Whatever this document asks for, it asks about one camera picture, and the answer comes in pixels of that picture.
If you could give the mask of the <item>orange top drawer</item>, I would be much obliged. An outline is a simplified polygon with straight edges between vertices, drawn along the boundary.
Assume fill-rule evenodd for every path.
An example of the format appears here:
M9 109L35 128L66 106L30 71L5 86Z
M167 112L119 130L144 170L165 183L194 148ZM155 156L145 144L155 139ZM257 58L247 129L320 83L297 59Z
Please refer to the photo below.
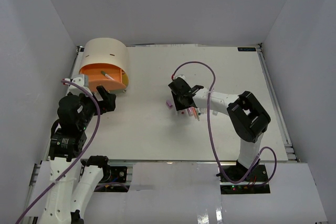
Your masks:
M101 71L106 72L114 80L110 80L101 74ZM89 89L92 92L97 92L97 86L103 86L107 91L125 90L127 87L122 83L122 73L124 71L107 63L95 63L83 66L79 73L88 76Z

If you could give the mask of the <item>white marker green cap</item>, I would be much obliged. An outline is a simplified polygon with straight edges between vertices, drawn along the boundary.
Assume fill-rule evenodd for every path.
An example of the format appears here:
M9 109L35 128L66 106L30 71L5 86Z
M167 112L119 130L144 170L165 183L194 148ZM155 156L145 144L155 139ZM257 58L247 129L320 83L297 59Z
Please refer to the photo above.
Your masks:
M114 80L110 75L108 75L106 72L104 72L104 71L101 71L101 74L103 75L103 76L105 76L106 78L108 78L108 79L110 79L110 80Z

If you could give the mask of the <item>yellow drawer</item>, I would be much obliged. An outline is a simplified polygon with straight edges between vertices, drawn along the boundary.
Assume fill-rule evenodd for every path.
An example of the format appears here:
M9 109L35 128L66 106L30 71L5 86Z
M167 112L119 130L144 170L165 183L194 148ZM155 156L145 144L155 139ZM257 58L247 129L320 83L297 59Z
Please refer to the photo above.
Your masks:
M128 87L128 85L129 85L129 77L128 77L128 75L125 72L123 72L121 76L122 76L122 83L126 87Z

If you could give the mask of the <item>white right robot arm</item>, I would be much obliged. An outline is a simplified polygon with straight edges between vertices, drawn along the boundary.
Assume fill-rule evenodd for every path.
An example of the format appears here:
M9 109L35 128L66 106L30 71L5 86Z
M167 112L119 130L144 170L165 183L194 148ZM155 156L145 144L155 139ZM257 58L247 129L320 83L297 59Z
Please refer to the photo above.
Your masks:
M200 85L190 87L182 77L175 78L169 88L177 111L207 109L229 116L240 137L237 175L245 182L255 177L261 139L271 121L257 98L249 91L225 94Z

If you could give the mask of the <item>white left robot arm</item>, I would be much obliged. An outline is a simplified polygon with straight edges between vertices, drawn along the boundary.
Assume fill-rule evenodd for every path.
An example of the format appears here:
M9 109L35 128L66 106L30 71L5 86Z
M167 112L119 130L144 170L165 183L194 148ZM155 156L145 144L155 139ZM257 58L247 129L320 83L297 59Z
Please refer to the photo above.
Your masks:
M51 134L49 149L50 177L46 203L39 223L83 223L89 200L98 185L110 178L106 156L81 156L92 143L85 130L94 116L115 110L116 95L98 86L98 101L90 92L69 92L59 101L58 120Z

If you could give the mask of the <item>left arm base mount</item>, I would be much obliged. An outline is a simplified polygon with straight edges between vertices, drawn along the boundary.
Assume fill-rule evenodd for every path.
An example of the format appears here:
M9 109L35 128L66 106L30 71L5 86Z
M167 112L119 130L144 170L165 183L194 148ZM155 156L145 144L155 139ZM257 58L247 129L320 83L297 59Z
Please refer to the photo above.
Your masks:
M99 181L95 192L101 193L127 193L128 168L126 166L109 166L103 179Z

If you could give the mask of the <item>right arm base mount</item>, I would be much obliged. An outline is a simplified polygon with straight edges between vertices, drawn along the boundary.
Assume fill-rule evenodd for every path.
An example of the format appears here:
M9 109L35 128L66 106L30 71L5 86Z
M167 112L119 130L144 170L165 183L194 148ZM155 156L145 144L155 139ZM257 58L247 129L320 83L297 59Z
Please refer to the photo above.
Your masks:
M238 181L245 174L243 168L238 168L236 165L225 165L223 170L230 180ZM256 195L270 194L269 184L262 185L268 179L268 174L265 165L258 165L250 174L239 184L233 184L228 181L221 172L216 176L220 180L220 192L222 195Z

